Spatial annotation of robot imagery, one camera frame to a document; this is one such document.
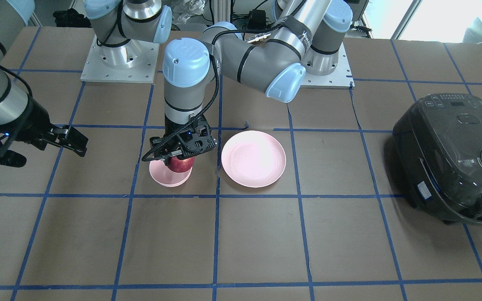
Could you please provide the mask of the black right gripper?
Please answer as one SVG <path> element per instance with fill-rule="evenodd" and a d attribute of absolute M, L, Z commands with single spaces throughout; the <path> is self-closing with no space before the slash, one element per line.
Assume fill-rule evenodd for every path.
<path fill-rule="evenodd" d="M 52 132 L 56 128 L 46 109 L 29 97 L 25 111 L 16 120 L 0 125 L 0 165 L 25 166 L 27 158 L 10 149 L 15 141 L 33 145 L 41 151 L 48 144 L 57 145 L 57 135 Z"/>

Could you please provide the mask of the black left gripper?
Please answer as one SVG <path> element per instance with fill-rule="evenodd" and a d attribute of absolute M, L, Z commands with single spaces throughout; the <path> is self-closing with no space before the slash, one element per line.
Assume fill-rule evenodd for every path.
<path fill-rule="evenodd" d="M 181 126 L 168 118 L 165 118 L 166 133 L 163 137 L 151 137 L 149 139 L 151 150 L 149 160 L 166 160 L 176 157 L 185 160 L 200 154 L 210 152 L 217 146 L 217 141 L 212 137 L 212 129 L 206 118 L 199 118 L 187 128 L 177 133 L 172 138 L 168 136 Z"/>

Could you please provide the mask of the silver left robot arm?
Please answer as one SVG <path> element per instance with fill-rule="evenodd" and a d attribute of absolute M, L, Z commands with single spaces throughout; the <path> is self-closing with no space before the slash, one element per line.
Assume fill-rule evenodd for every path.
<path fill-rule="evenodd" d="M 220 91 L 220 76 L 289 103 L 307 74 L 327 76 L 353 23 L 344 0 L 274 2 L 278 16 L 263 46 L 242 38 L 233 23 L 219 22 L 199 38 L 180 38 L 163 57 L 165 134 L 150 139 L 144 162 L 186 160 L 214 149 L 216 139 L 204 113 Z"/>

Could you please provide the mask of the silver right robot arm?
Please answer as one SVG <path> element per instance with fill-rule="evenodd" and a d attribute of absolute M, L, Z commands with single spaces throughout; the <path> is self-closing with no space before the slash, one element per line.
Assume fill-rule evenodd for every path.
<path fill-rule="evenodd" d="M 85 82 L 152 83 L 159 44 L 172 30 L 172 10 L 160 0 L 87 0 L 84 4 L 95 38 L 84 65 Z M 0 0 L 0 61 L 34 13 L 33 0 Z M 44 150 L 69 149 L 83 157 L 88 138 L 71 125 L 50 122 L 28 85 L 0 66 L 0 165 L 21 167 L 25 156 L 10 149 L 14 141 Z"/>

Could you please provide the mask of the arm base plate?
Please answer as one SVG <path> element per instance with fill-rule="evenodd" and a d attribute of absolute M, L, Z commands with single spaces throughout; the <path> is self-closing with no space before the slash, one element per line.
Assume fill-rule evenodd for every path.
<path fill-rule="evenodd" d="M 129 40 L 123 46 L 98 46 L 94 38 L 80 79 L 83 82 L 153 84 L 159 44 Z"/>
<path fill-rule="evenodd" d="M 302 88 L 349 89 L 355 86 L 343 43 L 338 52 L 329 55 L 310 48 L 301 63 L 306 69 Z"/>

